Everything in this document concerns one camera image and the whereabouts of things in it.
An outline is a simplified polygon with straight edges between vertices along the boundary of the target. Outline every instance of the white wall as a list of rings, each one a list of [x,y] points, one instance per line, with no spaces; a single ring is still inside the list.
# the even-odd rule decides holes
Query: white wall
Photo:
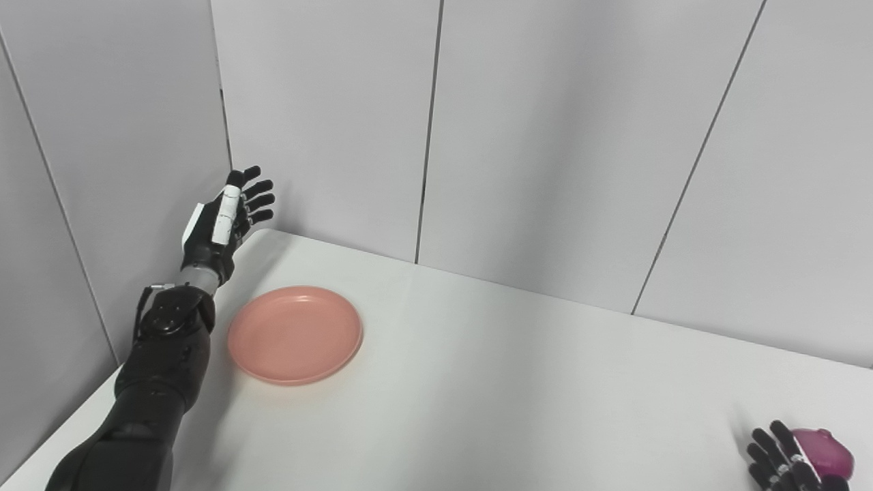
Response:
[[[236,167],[273,225],[413,260],[439,0],[213,0]]]
[[[630,312],[760,0],[448,0],[421,263]]]
[[[437,1],[214,0],[235,164],[277,226],[412,260]],[[860,0],[446,0],[419,260],[873,363]]]
[[[872,18],[767,3],[639,315],[873,363]]]
[[[208,0],[7,0],[0,29],[119,359],[230,169]]]
[[[0,47],[0,482],[114,368]]]

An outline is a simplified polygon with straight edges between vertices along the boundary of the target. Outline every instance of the robotic hand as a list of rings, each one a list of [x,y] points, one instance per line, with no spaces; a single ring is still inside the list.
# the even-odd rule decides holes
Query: robotic hand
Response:
[[[761,428],[752,432],[746,451],[754,463],[749,474],[764,491],[849,491],[841,475],[819,475],[794,434],[781,421],[770,425],[773,439]]]
[[[115,404],[97,431],[55,468],[46,491],[167,491],[182,415],[197,400],[215,325],[212,295],[233,274],[251,226],[272,218],[271,181],[243,190],[260,168],[234,170],[221,194],[199,204],[182,238],[175,283],[146,287],[134,346],[115,380]],[[148,297],[158,291],[142,315]]]

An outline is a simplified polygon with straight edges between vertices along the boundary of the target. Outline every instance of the wall seam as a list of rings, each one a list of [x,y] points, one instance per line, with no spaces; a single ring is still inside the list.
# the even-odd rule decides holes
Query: wall seam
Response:
[[[428,165],[430,164],[430,136],[433,132],[434,102],[437,100],[437,69],[439,68],[439,46],[443,38],[443,4],[439,2],[439,11],[436,14],[436,43],[434,45],[434,70],[430,81],[430,108],[428,109],[428,129],[424,140],[424,169],[422,173],[422,201],[418,207],[418,229],[416,231],[416,256],[415,264],[418,264],[419,253],[422,250],[422,227],[424,224],[424,195],[428,187]]]
[[[694,173],[698,169],[698,165],[700,164],[700,158],[703,156],[706,144],[709,142],[710,135],[712,134],[712,129],[715,128],[716,120],[721,114],[721,109],[725,105],[725,100],[727,100],[727,94],[731,91],[733,81],[737,77],[739,65],[743,62],[743,57],[745,57],[746,55],[746,50],[749,47],[749,43],[751,43],[752,41],[752,35],[755,33],[755,29],[758,27],[758,21],[761,18],[761,14],[764,13],[764,7],[766,6],[766,3],[767,0],[763,0],[761,2],[760,7],[758,8],[758,12],[755,15],[755,19],[752,22],[752,28],[746,35],[746,41],[743,43],[743,48],[739,51],[737,62],[733,66],[733,71],[731,72],[731,76],[727,81],[725,91],[721,94],[721,100],[718,102],[718,106],[716,107],[715,114],[712,116],[712,120],[710,121],[708,129],[706,129],[706,135],[704,136],[704,140],[700,144],[700,149],[698,150],[697,156],[694,158],[694,163],[691,165],[691,171],[688,173],[688,177],[685,179],[685,184],[682,188],[682,191],[679,193],[679,199],[676,202],[676,206],[673,208],[672,215],[670,215],[670,221],[667,223],[667,228],[664,230],[663,236],[661,237],[661,242],[658,244],[657,250],[655,251],[655,257],[652,259],[652,262],[649,266],[649,271],[646,273],[645,280],[643,280],[643,285],[640,287],[640,292],[636,296],[636,301],[634,301],[634,307],[630,310],[631,315],[636,315],[636,309],[637,307],[639,307],[640,300],[643,299],[643,293],[645,292],[646,287],[649,285],[649,279],[651,278],[652,272],[655,270],[655,264],[657,263],[658,259],[661,258],[661,251],[663,250],[664,244],[667,243],[667,236],[670,234],[670,229],[672,229],[673,227],[673,222],[676,221],[676,215],[679,213],[679,208],[682,206],[682,202],[685,198],[685,193],[688,191],[688,187],[691,184],[691,179],[694,177]]]
[[[18,92],[18,98],[21,100],[22,108],[24,109],[24,116],[27,118],[28,125],[31,128],[31,133],[33,134],[34,142],[37,144],[37,150],[39,152],[39,157],[43,162],[43,166],[45,168],[45,174],[49,178],[49,183],[52,185],[52,192],[54,193],[55,199],[58,201],[58,207],[60,208],[61,217],[64,219],[64,226],[66,227],[67,235],[70,237],[70,242],[72,244],[72,249],[76,254],[76,259],[79,262],[79,269],[82,272],[82,275],[85,277],[85,284],[88,288],[88,294],[91,295],[91,302],[94,305],[94,309],[97,311],[97,318],[100,320],[100,328],[103,330],[103,336],[106,338],[107,346],[109,348],[109,352],[112,354],[113,359],[115,360],[116,365],[120,365],[121,361],[118,358],[118,354],[115,353],[115,348],[112,345],[112,339],[109,337],[109,332],[107,331],[106,321],[103,319],[103,313],[100,312],[100,305],[97,303],[97,296],[94,293],[93,286],[91,284],[91,279],[88,277],[88,271],[85,268],[85,261],[82,260],[82,255],[79,252],[79,246],[76,244],[76,238],[72,234],[72,227],[70,225],[70,219],[67,217],[66,209],[64,208],[64,203],[61,201],[60,193],[58,192],[58,186],[55,183],[54,176],[52,175],[52,169],[49,166],[48,158],[45,156],[45,150],[43,149],[43,143],[39,140],[39,134],[37,133],[37,127],[33,122],[33,117],[31,115],[31,110],[27,106],[27,101],[24,98],[24,91],[21,88],[21,82],[18,79],[18,75],[15,72],[15,66],[12,64],[12,57],[9,54],[9,48],[6,45],[5,37],[3,36],[3,31],[0,29],[0,51],[3,52],[3,58],[6,60],[6,63],[9,65],[9,70],[12,77],[12,82],[15,84],[15,90]]]

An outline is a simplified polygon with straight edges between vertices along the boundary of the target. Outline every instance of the robotic arm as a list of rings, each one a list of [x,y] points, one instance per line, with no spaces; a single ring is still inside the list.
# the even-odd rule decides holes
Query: robotic arm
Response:
[[[244,186],[260,168],[234,170],[222,193],[199,204],[182,238],[173,284],[143,291],[134,346],[115,381],[115,403],[98,430],[55,468],[46,491],[167,491],[182,415],[197,401],[215,326],[212,295],[233,274],[233,253],[251,226],[272,218],[261,208],[272,181]],[[148,297],[151,308],[142,314]]]

